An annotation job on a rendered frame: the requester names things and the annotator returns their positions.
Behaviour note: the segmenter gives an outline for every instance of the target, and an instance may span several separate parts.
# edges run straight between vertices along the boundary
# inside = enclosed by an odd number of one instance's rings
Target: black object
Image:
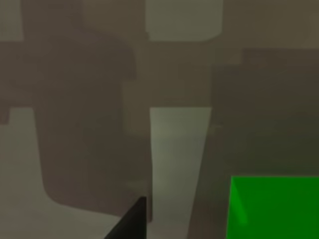
[[[146,239],[147,198],[140,197],[104,239]]]

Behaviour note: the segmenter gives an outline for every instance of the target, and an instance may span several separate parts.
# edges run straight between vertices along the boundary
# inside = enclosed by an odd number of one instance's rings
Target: green square
[[[227,239],[319,239],[319,177],[231,179]]]

